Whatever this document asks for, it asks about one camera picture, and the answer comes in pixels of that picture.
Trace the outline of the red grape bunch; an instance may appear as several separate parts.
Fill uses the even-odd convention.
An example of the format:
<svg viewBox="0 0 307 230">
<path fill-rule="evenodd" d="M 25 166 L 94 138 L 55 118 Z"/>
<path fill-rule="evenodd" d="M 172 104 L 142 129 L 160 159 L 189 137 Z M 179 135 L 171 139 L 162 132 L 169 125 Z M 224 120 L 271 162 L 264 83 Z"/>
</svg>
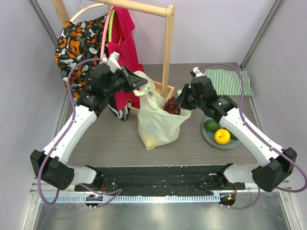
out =
<svg viewBox="0 0 307 230">
<path fill-rule="evenodd" d="M 168 99 L 168 101 L 165 103 L 163 110 L 173 114 L 173 115 L 180 115 L 181 114 L 181 108 L 174 104 L 175 97 L 171 97 Z"/>
</svg>

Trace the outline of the green avocado print plastic bag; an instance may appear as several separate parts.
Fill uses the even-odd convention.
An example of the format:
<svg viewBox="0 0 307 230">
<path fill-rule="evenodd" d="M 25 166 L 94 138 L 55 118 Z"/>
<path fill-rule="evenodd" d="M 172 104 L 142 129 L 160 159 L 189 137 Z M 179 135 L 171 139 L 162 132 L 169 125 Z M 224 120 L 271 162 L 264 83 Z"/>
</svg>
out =
<svg viewBox="0 0 307 230">
<path fill-rule="evenodd" d="M 147 84 L 141 86 L 133 93 L 139 97 L 140 108 L 137 115 L 138 133 L 143 136 L 159 138 L 166 145 L 174 142 L 180 132 L 180 126 L 191 117 L 191 111 L 181 109 L 180 115 L 172 115 L 163 110 L 166 99 L 157 91 L 152 79 L 144 72 L 136 71 L 134 74 L 146 79 Z"/>
</svg>

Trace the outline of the yellow pear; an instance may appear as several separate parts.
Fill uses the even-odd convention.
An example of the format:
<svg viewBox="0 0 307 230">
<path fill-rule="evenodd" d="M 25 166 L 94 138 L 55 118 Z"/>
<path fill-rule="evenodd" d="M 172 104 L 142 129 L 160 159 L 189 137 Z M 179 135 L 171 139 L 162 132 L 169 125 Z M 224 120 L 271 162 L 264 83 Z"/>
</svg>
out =
<svg viewBox="0 0 307 230">
<path fill-rule="evenodd" d="M 159 138 L 152 137 L 152 136 L 143 136 L 142 141 L 147 150 L 152 150 L 163 144 L 163 142 Z"/>
</svg>

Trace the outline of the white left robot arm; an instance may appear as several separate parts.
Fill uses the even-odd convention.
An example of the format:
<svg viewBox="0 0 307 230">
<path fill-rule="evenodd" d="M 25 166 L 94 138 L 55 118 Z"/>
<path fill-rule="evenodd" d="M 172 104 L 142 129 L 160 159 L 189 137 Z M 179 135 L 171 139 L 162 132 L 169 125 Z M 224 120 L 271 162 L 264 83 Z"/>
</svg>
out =
<svg viewBox="0 0 307 230">
<path fill-rule="evenodd" d="M 68 166 L 69 157 L 88 127 L 107 107 L 109 97 L 120 91 L 133 92 L 147 82 L 125 66 L 97 65 L 70 120 L 42 151 L 32 152 L 30 160 L 37 182 L 46 182 L 59 190 L 65 190 L 71 184 L 85 184 L 91 191 L 99 190 L 102 179 L 97 170 L 90 166 Z"/>
</svg>

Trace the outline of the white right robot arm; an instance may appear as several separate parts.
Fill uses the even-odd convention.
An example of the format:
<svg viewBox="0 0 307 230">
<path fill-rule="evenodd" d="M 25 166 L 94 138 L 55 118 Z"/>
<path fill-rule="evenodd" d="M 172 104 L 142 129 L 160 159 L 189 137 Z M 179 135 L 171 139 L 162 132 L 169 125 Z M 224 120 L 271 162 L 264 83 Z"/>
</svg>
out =
<svg viewBox="0 0 307 230">
<path fill-rule="evenodd" d="M 207 117 L 233 133 L 259 163 L 251 170 L 251 176 L 262 190 L 271 192 L 293 172 L 294 167 L 287 158 L 296 161 L 296 151 L 284 149 L 253 124 L 247 124 L 248 119 L 240 115 L 237 104 L 229 96 L 217 95 L 206 76 L 195 77 L 185 84 L 174 104 L 186 110 L 201 109 Z"/>
</svg>

